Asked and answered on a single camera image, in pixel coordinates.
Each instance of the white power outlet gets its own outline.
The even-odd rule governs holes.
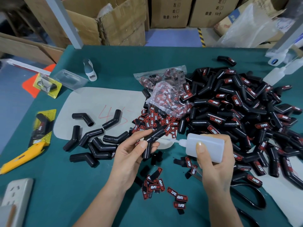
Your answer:
[[[34,180],[24,178],[11,181],[5,191],[1,206],[15,205],[16,212],[11,227],[21,227]]]

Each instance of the white plastic bottle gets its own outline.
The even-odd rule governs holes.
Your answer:
[[[269,85],[273,86],[275,83],[277,83],[280,79],[282,79],[285,76],[285,67],[282,68],[274,68],[270,73],[267,74],[263,78],[263,81],[268,83]]]
[[[288,49],[285,49],[284,51],[275,54],[275,55],[268,61],[268,64],[269,64],[269,65],[272,65],[272,66],[278,66],[278,65],[280,65],[280,64],[284,61],[284,59],[285,59],[287,53],[288,53]]]
[[[294,60],[288,66],[286,66],[284,73],[285,73],[285,75],[293,74],[295,71],[297,71],[302,66],[303,66],[303,57],[300,59]]]
[[[96,81],[97,80],[97,74],[93,69],[93,64],[89,59],[84,59],[83,60],[84,63],[84,71],[85,74],[89,77],[90,81]]]
[[[207,147],[210,154],[211,161],[214,163],[221,163],[224,151],[224,140],[217,139],[205,135],[197,135],[189,133],[186,139],[175,140],[169,139],[169,141],[179,143],[180,146],[186,147],[186,154],[197,157],[196,144],[202,142]]]

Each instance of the plastic bag of labels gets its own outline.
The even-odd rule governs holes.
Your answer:
[[[255,48],[277,33],[275,23],[257,4],[249,4],[214,47]]]
[[[182,118],[192,105],[182,103],[180,97],[186,95],[183,85],[186,83],[185,65],[144,73],[135,73],[134,77],[146,88],[151,97],[146,103],[153,104],[163,112],[176,118]]]

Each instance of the yellow utility knife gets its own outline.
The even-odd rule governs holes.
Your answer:
[[[44,151],[43,147],[48,145],[49,144],[47,142],[39,142],[33,144],[23,154],[19,155],[18,157],[14,158],[8,163],[3,164],[2,168],[0,169],[0,174],[5,174],[21,166],[22,164],[28,162],[29,160],[32,160],[33,158],[37,157],[39,154],[41,154]]]

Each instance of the hand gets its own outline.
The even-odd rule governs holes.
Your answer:
[[[209,134],[206,136],[223,139],[225,144],[222,162],[216,165],[213,165],[206,146],[202,142],[198,142],[196,145],[197,160],[200,168],[203,170],[202,182],[204,189],[208,198],[222,197],[226,196],[226,194],[230,195],[229,187],[235,164],[230,137],[222,134]]]
[[[137,146],[135,144],[152,132],[152,129],[137,131],[118,146],[108,183],[113,183],[119,191],[126,192],[133,184],[142,161],[141,155],[147,147],[145,140],[140,141]],[[151,152],[155,152],[159,145],[159,142],[154,142]]]

